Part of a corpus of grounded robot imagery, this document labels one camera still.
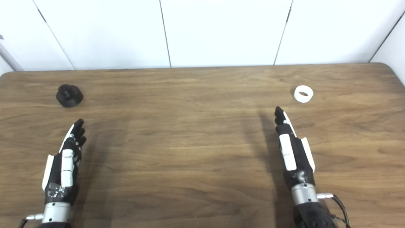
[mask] white wall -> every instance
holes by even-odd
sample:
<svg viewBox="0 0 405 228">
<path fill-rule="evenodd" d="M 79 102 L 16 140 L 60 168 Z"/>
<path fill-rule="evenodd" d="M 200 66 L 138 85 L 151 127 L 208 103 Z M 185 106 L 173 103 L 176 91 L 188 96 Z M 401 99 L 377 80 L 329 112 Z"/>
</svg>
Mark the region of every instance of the white wall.
<svg viewBox="0 0 405 228">
<path fill-rule="evenodd" d="M 9 66 L 9 64 L 0 56 L 0 77 L 7 73 L 13 71 L 13 69 Z"/>
<path fill-rule="evenodd" d="M 0 55 L 15 70 L 368 62 L 405 11 L 405 0 L 34 1 L 0 0 Z"/>
<path fill-rule="evenodd" d="M 159 0 L 35 0 L 75 69 L 170 67 Z"/>
<path fill-rule="evenodd" d="M 18 71 L 73 70 L 32 0 L 0 0 L 0 54 Z"/>
<path fill-rule="evenodd" d="M 391 67 L 405 85 L 405 18 L 402 17 L 371 62 L 383 62 Z"/>
<path fill-rule="evenodd" d="M 291 0 L 161 0 L 172 67 L 272 65 Z"/>
<path fill-rule="evenodd" d="M 277 65 L 369 62 L 404 0 L 294 0 Z"/>
</svg>

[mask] black 3d-printed part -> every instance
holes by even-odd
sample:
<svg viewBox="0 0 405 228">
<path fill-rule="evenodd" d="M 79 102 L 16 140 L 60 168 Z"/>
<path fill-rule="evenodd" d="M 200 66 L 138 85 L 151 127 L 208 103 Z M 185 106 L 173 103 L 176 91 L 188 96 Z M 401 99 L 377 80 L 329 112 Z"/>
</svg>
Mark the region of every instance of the black 3d-printed part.
<svg viewBox="0 0 405 228">
<path fill-rule="evenodd" d="M 61 85 L 56 93 L 56 99 L 65 108 L 75 107 L 83 100 L 83 93 L 77 86 Z"/>
</svg>

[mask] black object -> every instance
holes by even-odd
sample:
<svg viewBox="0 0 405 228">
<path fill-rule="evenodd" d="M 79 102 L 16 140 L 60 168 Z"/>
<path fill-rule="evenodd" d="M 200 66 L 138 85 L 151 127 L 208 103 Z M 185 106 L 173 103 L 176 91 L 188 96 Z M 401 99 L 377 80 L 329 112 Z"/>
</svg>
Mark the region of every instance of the black object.
<svg viewBox="0 0 405 228">
<path fill-rule="evenodd" d="M 67 222 L 47 222 L 40 224 L 37 228 L 72 228 L 72 225 Z"/>
<path fill-rule="evenodd" d="M 341 219 L 339 217 L 336 217 L 336 216 L 334 218 L 340 219 L 342 222 L 344 222 L 346 224 L 346 228 L 350 228 L 349 217 L 347 216 L 346 208 L 343 205 L 342 201 L 340 201 L 340 199 L 337 197 L 337 195 L 333 195 L 332 199 L 337 203 L 337 205 L 339 205 L 340 209 L 343 212 L 343 216 L 344 216 L 345 219 L 343 220 L 343 219 Z"/>
<path fill-rule="evenodd" d="M 329 209 L 319 202 L 295 205 L 293 215 L 297 228 L 335 227 Z"/>
<path fill-rule="evenodd" d="M 61 85 L 56 93 L 56 99 L 65 108 L 75 107 L 83 100 L 83 93 L 77 86 Z"/>
<path fill-rule="evenodd" d="M 28 220 L 27 219 L 23 219 L 21 220 L 20 225 L 18 226 L 18 228 L 24 228 L 25 224 L 27 224 Z"/>
</svg>

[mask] silver cylinder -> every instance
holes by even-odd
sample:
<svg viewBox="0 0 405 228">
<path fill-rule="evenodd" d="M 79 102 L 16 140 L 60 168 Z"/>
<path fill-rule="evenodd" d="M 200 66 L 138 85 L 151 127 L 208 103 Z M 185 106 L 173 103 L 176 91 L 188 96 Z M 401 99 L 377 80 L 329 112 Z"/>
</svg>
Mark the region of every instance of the silver cylinder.
<svg viewBox="0 0 405 228">
<path fill-rule="evenodd" d="M 291 193 L 295 205 L 307 202 L 318 202 L 315 186 L 313 186 L 312 184 L 298 184 L 291 188 Z"/>
<path fill-rule="evenodd" d="M 35 214 L 29 215 L 26 217 L 26 220 L 42 220 L 44 218 L 44 214 Z"/>
<path fill-rule="evenodd" d="M 70 216 L 70 203 L 55 202 L 45 205 L 42 223 L 67 222 Z"/>
</svg>

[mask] white cylinder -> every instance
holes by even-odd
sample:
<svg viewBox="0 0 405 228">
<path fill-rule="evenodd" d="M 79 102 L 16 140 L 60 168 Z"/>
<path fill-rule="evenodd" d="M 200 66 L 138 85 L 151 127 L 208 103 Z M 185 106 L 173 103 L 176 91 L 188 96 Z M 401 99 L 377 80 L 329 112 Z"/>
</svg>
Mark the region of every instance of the white cylinder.
<svg viewBox="0 0 405 228">
<path fill-rule="evenodd" d="M 311 100 L 312 96 L 313 96 L 313 90 L 309 86 L 301 85 L 301 86 L 297 86 L 297 88 L 295 88 L 294 98 L 301 103 L 309 102 Z"/>
<path fill-rule="evenodd" d="M 44 218 L 42 223 L 67 222 L 70 215 L 70 203 L 55 202 L 45 205 Z"/>
</svg>

